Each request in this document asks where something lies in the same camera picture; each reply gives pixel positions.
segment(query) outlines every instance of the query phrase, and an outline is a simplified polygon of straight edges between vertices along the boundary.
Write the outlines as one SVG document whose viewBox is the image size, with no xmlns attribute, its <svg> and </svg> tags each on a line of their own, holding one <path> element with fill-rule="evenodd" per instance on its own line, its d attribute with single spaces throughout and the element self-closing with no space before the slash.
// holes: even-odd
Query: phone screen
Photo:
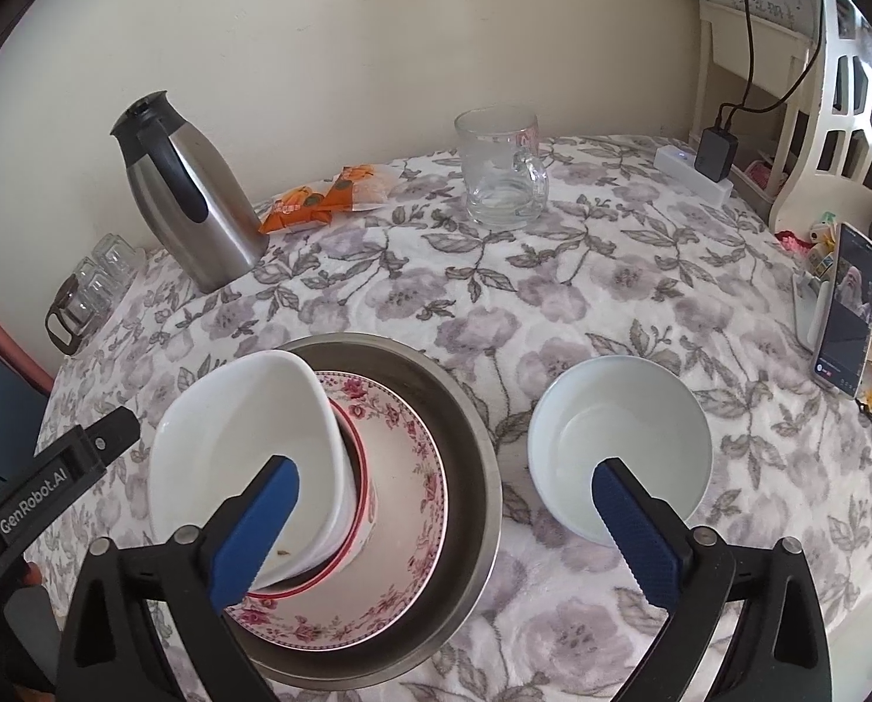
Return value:
<svg viewBox="0 0 872 702">
<path fill-rule="evenodd" d="M 855 397 L 872 330 L 872 244 L 842 224 L 816 374 Z"/>
</svg>

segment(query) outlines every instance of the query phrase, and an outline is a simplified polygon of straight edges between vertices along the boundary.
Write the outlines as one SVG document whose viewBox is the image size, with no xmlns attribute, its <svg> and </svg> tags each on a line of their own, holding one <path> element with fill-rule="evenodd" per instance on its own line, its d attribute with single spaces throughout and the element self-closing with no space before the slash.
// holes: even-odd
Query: stainless steel bowl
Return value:
<svg viewBox="0 0 872 702">
<path fill-rule="evenodd" d="M 498 462 L 481 417 L 456 381 L 435 362 L 401 343 L 341 333 L 283 346 L 314 370 L 344 370 L 401 395 L 429 428 L 442 455 L 449 519 L 442 555 L 423 593 L 400 620 L 348 649 L 284 649 L 231 624 L 247 656 L 269 679 L 336 691 L 383 683 L 427 660 L 465 621 L 481 595 L 498 552 L 501 490 Z"/>
</svg>

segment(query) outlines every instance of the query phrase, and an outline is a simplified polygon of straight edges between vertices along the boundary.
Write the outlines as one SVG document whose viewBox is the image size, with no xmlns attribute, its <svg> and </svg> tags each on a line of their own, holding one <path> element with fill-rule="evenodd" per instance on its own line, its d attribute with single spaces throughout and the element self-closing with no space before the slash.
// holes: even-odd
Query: chair backrest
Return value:
<svg viewBox="0 0 872 702">
<path fill-rule="evenodd" d="M 771 228 L 807 236 L 824 211 L 864 233 L 872 222 L 872 39 L 850 0 L 824 1 L 823 48 L 809 79 L 811 108 L 796 167 L 771 209 Z"/>
</svg>

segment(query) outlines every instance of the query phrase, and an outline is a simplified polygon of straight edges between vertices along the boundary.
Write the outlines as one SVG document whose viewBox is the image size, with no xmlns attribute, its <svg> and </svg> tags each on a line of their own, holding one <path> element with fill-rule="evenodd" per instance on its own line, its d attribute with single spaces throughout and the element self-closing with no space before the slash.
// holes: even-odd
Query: bowl rim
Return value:
<svg viewBox="0 0 872 702">
<path fill-rule="evenodd" d="M 556 501 L 556 497 L 553 495 L 554 489 L 550 486 L 550 484 L 540 482 L 540 479 L 537 478 L 537 470 L 535 469 L 537 463 L 540 460 L 540 449 L 537 448 L 537 422 L 539 422 L 540 414 L 543 411 L 543 406 L 546 406 L 547 411 L 550 408 L 550 403 L 552 401 L 551 393 L 553 389 L 556 387 L 556 384 L 559 384 L 561 381 L 565 380 L 567 376 L 574 377 L 575 372 L 578 370 L 591 369 L 592 367 L 602 366 L 601 362 L 609 360 L 615 361 L 615 359 L 624 359 L 626 361 L 634 361 L 635 366 L 640 362 L 640 365 L 643 367 L 656 367 L 658 370 L 662 370 L 666 374 L 679 381 L 679 384 L 687 393 L 690 394 L 690 398 L 692 399 L 692 403 L 699 410 L 699 414 L 702 417 L 702 424 L 705 426 L 705 433 L 708 437 L 708 470 L 705 475 L 705 481 L 702 484 L 702 490 L 699 492 L 699 498 L 696 499 L 696 504 L 693 505 L 692 509 L 685 516 L 684 522 L 689 520 L 692 515 L 699 509 L 699 506 L 702 504 L 702 501 L 705 499 L 706 493 L 709 491 L 710 483 L 712 482 L 712 471 L 715 468 L 715 445 L 712 443 L 712 429 L 709 426 L 708 417 L 705 415 L 705 409 L 702 409 L 701 404 L 696 399 L 695 394 L 693 394 L 692 390 L 689 386 L 687 386 L 682 378 L 679 375 L 675 374 L 671 370 L 668 370 L 666 367 L 663 367 L 660 364 L 657 364 L 656 361 L 651 361 L 650 359 L 643 358 L 641 356 L 634 356 L 630 353 L 606 353 L 605 356 L 592 356 L 590 358 L 584 359 L 583 361 L 578 362 L 577 364 L 572 365 L 568 368 L 568 370 L 559 374 L 559 376 L 552 381 L 549 386 L 546 386 L 546 390 L 543 391 L 543 395 L 540 396 L 540 400 L 537 402 L 536 407 L 533 409 L 533 414 L 530 417 L 530 425 L 528 431 L 526 431 L 526 461 L 528 462 L 529 470 L 530 470 L 530 480 L 533 482 L 533 486 L 537 490 L 537 494 L 540 495 L 540 500 L 543 502 L 543 505 L 549 511 L 551 515 L 563 526 L 578 535 L 581 538 L 584 538 L 585 541 L 590 541 L 591 543 L 599 543 L 603 546 L 613 546 L 612 542 L 603 542 L 597 539 L 589 538 L 588 533 L 582 531 L 582 529 L 578 529 L 576 526 L 568 522 L 568 518 L 565 515 L 559 514 L 559 504 Z"/>
</svg>

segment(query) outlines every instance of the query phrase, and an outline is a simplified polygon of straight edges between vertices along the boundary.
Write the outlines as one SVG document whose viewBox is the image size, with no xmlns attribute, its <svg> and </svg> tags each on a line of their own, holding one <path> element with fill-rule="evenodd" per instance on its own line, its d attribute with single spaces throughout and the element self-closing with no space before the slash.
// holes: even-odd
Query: phone stand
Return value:
<svg viewBox="0 0 872 702">
<path fill-rule="evenodd" d="M 832 282 L 819 281 L 808 271 L 793 275 L 793 315 L 799 344 L 813 353 L 826 316 Z"/>
</svg>

